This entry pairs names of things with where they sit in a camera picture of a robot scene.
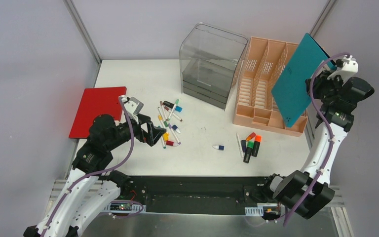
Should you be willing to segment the teal notebook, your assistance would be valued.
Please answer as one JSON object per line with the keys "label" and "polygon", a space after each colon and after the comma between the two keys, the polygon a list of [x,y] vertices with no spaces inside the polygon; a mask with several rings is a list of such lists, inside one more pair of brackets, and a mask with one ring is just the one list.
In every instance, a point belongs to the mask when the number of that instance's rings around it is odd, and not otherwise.
{"label": "teal notebook", "polygon": [[311,103],[305,81],[328,58],[324,49],[306,33],[271,90],[286,127],[292,127]]}

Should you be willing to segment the red folder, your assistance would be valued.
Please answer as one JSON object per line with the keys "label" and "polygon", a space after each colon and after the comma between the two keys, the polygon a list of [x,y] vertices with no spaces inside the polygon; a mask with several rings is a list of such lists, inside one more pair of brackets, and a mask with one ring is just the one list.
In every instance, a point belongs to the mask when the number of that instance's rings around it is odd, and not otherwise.
{"label": "red folder", "polygon": [[69,138],[85,139],[89,135],[89,128],[94,119],[99,115],[108,114],[119,121],[122,108],[118,98],[126,92],[125,86],[86,88],[82,94]]}

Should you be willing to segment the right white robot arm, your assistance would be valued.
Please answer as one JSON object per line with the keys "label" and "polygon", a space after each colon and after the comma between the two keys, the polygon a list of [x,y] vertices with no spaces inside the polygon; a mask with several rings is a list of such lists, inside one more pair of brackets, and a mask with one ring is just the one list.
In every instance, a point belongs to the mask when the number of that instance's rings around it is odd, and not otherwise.
{"label": "right white robot arm", "polygon": [[260,189],[264,201],[276,201],[289,209],[285,221],[295,213],[310,219],[334,198],[335,191],[329,187],[332,165],[353,126],[352,111],[375,91],[358,77],[343,81],[341,76],[330,79],[320,75],[307,79],[306,85],[312,100],[322,102],[317,110],[316,137],[310,153],[301,170],[288,176],[273,174]]}

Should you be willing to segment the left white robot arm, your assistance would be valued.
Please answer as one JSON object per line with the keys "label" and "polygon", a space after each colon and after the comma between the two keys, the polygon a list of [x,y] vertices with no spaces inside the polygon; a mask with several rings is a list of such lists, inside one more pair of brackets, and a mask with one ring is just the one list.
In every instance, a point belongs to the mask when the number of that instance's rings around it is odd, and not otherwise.
{"label": "left white robot arm", "polygon": [[166,129],[155,127],[150,117],[138,115],[116,124],[110,115],[99,115],[89,129],[85,144],[79,149],[72,169],[56,202],[46,217],[27,227],[25,237],[79,237],[110,202],[126,199],[130,177],[116,168],[108,169],[112,150],[138,140],[149,146],[161,140]]}

